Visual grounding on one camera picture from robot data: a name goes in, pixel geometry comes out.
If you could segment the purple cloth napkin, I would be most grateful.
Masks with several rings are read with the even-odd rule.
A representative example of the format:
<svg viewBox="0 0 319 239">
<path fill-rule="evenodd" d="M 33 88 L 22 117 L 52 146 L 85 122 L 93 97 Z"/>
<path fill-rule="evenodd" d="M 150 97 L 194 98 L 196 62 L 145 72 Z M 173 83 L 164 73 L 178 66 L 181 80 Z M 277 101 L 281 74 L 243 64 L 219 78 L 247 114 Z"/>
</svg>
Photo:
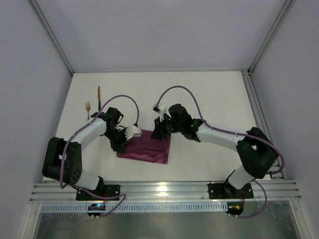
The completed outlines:
<svg viewBox="0 0 319 239">
<path fill-rule="evenodd" d="M 152 131 L 142 130 L 140 137 L 133 137 L 124 153 L 117 152 L 118 158 L 149 163 L 168 164 L 171 137 L 159 140 L 151 138 Z"/>
</svg>

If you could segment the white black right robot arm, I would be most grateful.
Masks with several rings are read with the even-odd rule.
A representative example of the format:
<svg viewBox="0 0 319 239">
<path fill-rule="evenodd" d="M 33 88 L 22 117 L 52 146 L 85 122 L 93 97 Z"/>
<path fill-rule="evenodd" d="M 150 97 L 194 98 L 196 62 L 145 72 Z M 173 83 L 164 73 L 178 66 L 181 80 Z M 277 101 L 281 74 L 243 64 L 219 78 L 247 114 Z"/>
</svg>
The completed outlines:
<svg viewBox="0 0 319 239">
<path fill-rule="evenodd" d="M 263 179 L 279 156 L 269 139 L 257 127 L 246 132 L 218 129 L 201 119 L 192 118 L 181 104 L 170 108 L 155 104 L 153 110 L 159 115 L 154 120 L 153 139 L 165 140 L 173 133 L 181 133 L 188 140 L 213 143 L 238 153 L 241 166 L 224 182 L 210 188 L 211 199 L 243 197 L 250 182 Z"/>
</svg>

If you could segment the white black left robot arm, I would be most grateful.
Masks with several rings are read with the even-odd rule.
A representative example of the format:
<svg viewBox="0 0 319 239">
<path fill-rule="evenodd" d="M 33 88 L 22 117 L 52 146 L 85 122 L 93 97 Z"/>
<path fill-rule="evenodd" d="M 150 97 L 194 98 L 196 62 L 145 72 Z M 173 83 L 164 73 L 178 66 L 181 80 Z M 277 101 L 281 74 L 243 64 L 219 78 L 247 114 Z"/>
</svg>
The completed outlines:
<svg viewBox="0 0 319 239">
<path fill-rule="evenodd" d="M 115 152 L 124 153 L 130 140 L 124 127 L 118 127 L 123 114 L 116 108 L 105 113 L 96 112 L 87 123 L 70 136 L 53 137 L 49 140 L 42 175 L 57 180 L 61 188 L 70 185 L 82 189 L 90 196 L 104 198 L 104 179 L 85 171 L 82 167 L 82 152 L 100 136 L 110 141 Z"/>
</svg>

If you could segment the left controller board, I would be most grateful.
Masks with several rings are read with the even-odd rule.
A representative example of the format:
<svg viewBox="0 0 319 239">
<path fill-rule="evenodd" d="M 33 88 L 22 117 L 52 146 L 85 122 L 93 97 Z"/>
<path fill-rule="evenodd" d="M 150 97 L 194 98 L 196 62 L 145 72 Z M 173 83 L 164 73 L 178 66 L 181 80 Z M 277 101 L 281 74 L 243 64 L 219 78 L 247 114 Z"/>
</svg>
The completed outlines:
<svg viewBox="0 0 319 239">
<path fill-rule="evenodd" d="M 106 212 L 106 206 L 103 203 L 94 203 L 88 206 L 87 214 L 90 218 L 100 218 Z"/>
</svg>

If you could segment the controller board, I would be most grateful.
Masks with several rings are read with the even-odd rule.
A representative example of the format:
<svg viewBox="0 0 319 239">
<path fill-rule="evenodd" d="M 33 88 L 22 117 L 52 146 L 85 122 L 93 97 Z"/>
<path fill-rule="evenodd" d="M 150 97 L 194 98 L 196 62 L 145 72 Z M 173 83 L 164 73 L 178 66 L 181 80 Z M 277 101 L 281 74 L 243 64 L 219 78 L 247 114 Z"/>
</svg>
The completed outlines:
<svg viewBox="0 0 319 239">
<path fill-rule="evenodd" d="M 87 214 L 90 218 L 100 218 L 106 212 L 106 206 L 103 203 L 94 203 L 88 206 Z"/>
<path fill-rule="evenodd" d="M 235 219 L 240 218 L 241 214 L 244 211 L 244 206 L 239 204 L 227 204 L 226 214 L 228 217 L 233 217 Z"/>
</svg>

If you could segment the right controller board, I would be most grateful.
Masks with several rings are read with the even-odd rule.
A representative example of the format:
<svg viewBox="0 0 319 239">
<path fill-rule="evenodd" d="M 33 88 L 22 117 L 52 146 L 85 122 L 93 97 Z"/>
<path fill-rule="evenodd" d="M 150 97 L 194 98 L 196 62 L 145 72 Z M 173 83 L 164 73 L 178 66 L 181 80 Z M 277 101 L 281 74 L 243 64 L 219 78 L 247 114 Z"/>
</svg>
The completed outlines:
<svg viewBox="0 0 319 239">
<path fill-rule="evenodd" d="M 226 214 L 228 217 L 233 217 L 235 219 L 240 218 L 241 214 L 244 211 L 244 206 L 239 204 L 227 204 Z"/>
</svg>

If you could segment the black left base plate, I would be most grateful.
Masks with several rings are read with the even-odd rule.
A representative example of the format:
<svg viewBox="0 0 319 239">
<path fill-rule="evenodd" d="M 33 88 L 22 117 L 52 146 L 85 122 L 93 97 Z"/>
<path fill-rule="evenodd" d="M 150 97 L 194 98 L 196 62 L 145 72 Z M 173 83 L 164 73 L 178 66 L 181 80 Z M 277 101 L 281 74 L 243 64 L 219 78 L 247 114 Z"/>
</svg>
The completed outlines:
<svg viewBox="0 0 319 239">
<path fill-rule="evenodd" d="M 114 199 L 108 199 L 108 201 L 118 201 L 120 199 L 121 186 L 116 184 L 107 184 L 102 188 L 96 190 L 89 190 L 89 192 L 99 196 L 99 197 L 115 197 Z M 76 195 L 76 201 L 96 201 L 102 200 L 100 198 L 93 197 L 92 195 L 84 192 L 83 190 L 78 190 Z"/>
</svg>

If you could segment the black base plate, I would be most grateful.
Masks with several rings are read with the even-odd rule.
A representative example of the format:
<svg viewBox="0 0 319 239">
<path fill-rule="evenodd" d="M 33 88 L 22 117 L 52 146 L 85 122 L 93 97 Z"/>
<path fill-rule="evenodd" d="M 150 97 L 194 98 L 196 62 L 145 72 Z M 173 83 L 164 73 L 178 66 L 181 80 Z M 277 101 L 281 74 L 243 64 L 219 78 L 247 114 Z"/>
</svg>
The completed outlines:
<svg viewBox="0 0 319 239">
<path fill-rule="evenodd" d="M 207 184 L 210 199 L 253 199 L 254 194 L 250 183 L 236 189 L 228 182 L 210 182 Z"/>
<path fill-rule="evenodd" d="M 89 192 L 99 196 L 99 197 L 115 197 L 114 199 L 108 199 L 108 201 L 118 201 L 120 199 L 121 186 L 116 184 L 107 184 L 102 188 L 96 190 L 89 190 Z M 76 195 L 76 201 L 96 201 L 102 200 L 100 198 L 93 197 L 92 195 L 84 192 L 83 190 L 78 190 Z"/>
</svg>

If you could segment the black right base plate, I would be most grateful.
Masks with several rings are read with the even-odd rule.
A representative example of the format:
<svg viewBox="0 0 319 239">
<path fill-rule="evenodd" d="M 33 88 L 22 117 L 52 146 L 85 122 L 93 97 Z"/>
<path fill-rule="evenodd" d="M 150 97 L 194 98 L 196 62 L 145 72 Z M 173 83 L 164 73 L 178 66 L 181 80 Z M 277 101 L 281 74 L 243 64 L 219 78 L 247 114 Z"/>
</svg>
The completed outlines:
<svg viewBox="0 0 319 239">
<path fill-rule="evenodd" d="M 253 199 L 254 194 L 250 183 L 236 189 L 228 182 L 210 182 L 207 184 L 210 199 Z"/>
</svg>

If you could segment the aluminium right side rail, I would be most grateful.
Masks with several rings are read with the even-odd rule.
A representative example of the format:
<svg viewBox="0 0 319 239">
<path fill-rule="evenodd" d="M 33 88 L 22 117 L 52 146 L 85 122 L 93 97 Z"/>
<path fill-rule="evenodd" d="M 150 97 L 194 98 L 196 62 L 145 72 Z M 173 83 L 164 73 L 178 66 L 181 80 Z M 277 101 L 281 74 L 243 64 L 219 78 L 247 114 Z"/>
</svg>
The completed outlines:
<svg viewBox="0 0 319 239">
<path fill-rule="evenodd" d="M 249 102 L 252 108 L 254 120 L 256 123 L 256 126 L 260 128 L 266 137 L 274 143 L 274 140 L 271 136 L 268 124 L 266 122 L 266 118 L 259 100 L 259 97 L 257 95 L 257 91 L 253 82 L 252 75 L 249 73 L 248 70 L 242 70 L 241 71 L 243 82 L 246 88 L 246 92 L 249 98 Z M 285 176 L 283 174 L 283 170 L 281 169 L 282 163 L 281 159 L 278 158 L 275 163 L 273 164 L 273 167 L 271 169 L 271 179 L 272 180 L 285 180 Z"/>
</svg>

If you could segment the aluminium rail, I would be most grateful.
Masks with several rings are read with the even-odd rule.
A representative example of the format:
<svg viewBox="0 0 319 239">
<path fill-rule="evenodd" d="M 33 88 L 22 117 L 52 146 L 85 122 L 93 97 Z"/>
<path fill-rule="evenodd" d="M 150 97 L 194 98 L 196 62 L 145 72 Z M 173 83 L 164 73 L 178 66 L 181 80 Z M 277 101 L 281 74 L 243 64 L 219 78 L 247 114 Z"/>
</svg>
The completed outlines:
<svg viewBox="0 0 319 239">
<path fill-rule="evenodd" d="M 119 185 L 120 193 L 126 194 L 127 202 L 208 202 L 210 182 L 205 181 L 106 181 L 107 185 Z M 301 200 L 301 192 L 293 180 L 261 180 L 251 183 L 250 192 L 254 198 L 246 201 L 262 201 L 267 196 L 269 201 Z M 61 189 L 58 182 L 37 183 L 31 192 L 31 203 L 75 202 L 76 190 L 70 186 Z"/>
<path fill-rule="evenodd" d="M 252 75 L 249 73 L 248 70 L 242 70 L 241 71 L 243 82 L 246 88 L 246 92 L 249 98 L 249 102 L 252 108 L 254 120 L 256 123 L 256 126 L 260 128 L 266 137 L 274 143 L 274 140 L 271 136 L 268 124 L 266 122 L 266 118 L 259 100 L 259 97 L 257 95 L 257 91 L 253 82 Z M 275 163 L 273 164 L 273 167 L 271 169 L 271 179 L 272 180 L 285 180 L 285 176 L 283 174 L 283 170 L 281 169 L 282 163 L 281 159 L 278 158 Z"/>
</svg>

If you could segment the aluminium front rail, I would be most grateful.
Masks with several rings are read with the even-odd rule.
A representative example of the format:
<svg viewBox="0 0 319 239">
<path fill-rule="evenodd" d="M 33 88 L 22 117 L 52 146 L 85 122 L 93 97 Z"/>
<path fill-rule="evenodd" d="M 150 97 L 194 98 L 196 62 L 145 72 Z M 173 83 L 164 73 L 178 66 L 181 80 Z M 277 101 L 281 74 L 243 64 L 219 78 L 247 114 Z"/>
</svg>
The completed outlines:
<svg viewBox="0 0 319 239">
<path fill-rule="evenodd" d="M 205 181 L 106 181 L 107 185 L 119 185 L 120 193 L 126 194 L 127 202 L 208 202 L 210 182 Z M 262 201 L 267 196 L 269 201 L 301 200 L 301 192 L 293 180 L 261 180 L 251 183 L 250 192 L 254 198 L 246 201 Z M 61 189 L 58 182 L 37 183 L 31 192 L 31 203 L 75 202 L 76 190 L 70 186 Z"/>
</svg>

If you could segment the left corner frame post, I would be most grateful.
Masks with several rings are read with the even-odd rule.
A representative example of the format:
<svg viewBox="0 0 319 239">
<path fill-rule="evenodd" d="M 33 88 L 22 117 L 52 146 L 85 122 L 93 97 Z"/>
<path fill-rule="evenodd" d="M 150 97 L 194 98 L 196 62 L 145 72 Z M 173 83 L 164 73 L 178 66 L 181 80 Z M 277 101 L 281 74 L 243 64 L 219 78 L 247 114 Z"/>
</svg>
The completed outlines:
<svg viewBox="0 0 319 239">
<path fill-rule="evenodd" d="M 38 18 L 40 24 L 42 25 L 44 31 L 46 32 L 49 40 L 51 41 L 52 45 L 54 46 L 57 54 L 59 55 L 60 59 L 64 63 L 65 67 L 67 68 L 68 72 L 71 76 L 74 75 L 74 69 L 71 66 L 59 40 L 57 39 L 52 27 L 50 26 L 49 21 L 47 20 L 43 10 L 41 9 L 37 0 L 28 0 L 32 10 L 34 11 L 36 17 Z"/>
</svg>

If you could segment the corner frame post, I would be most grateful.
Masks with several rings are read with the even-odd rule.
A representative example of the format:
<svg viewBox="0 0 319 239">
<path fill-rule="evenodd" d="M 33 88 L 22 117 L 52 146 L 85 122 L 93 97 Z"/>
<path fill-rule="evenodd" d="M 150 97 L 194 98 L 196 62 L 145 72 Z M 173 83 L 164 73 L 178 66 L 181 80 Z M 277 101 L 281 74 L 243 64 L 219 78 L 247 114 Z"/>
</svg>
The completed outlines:
<svg viewBox="0 0 319 239">
<path fill-rule="evenodd" d="M 38 18 L 40 24 L 42 25 L 44 31 L 46 32 L 49 40 L 51 41 L 52 45 L 54 46 L 57 54 L 59 55 L 60 59 L 64 63 L 65 67 L 67 68 L 68 72 L 71 76 L 74 75 L 74 69 L 71 66 L 59 40 L 57 39 L 52 27 L 50 26 L 49 21 L 47 20 L 43 10 L 41 9 L 37 0 L 28 0 L 32 10 L 34 11 L 36 17 Z"/>
<path fill-rule="evenodd" d="M 256 69 L 257 65 L 259 64 L 260 60 L 262 59 L 263 55 L 266 53 L 267 49 L 271 45 L 273 39 L 275 38 L 277 32 L 279 31 L 282 23 L 284 22 L 285 18 L 287 17 L 288 13 L 290 12 L 292 6 L 294 5 L 295 0 L 285 0 L 280 7 L 280 10 L 276 14 L 275 19 L 273 20 L 269 30 L 265 38 L 263 39 L 253 61 L 248 68 L 248 73 L 251 75 L 254 70 Z"/>
</svg>

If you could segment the right corner frame post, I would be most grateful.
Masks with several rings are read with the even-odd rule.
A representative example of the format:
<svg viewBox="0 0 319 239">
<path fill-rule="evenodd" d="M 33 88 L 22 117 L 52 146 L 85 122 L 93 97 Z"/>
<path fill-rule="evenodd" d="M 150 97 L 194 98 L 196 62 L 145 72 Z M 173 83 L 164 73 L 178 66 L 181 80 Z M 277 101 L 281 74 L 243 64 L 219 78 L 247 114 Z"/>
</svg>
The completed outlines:
<svg viewBox="0 0 319 239">
<path fill-rule="evenodd" d="M 256 69 L 257 65 L 259 64 L 260 60 L 262 59 L 263 55 L 266 53 L 267 49 L 271 45 L 273 39 L 275 38 L 277 32 L 279 31 L 282 23 L 284 22 L 285 18 L 287 17 L 288 13 L 290 12 L 292 6 L 294 5 L 295 0 L 285 0 L 280 7 L 280 10 L 276 14 L 275 19 L 273 20 L 269 30 L 265 38 L 263 39 L 253 61 L 248 68 L 248 73 L 251 75 L 254 70 Z"/>
</svg>

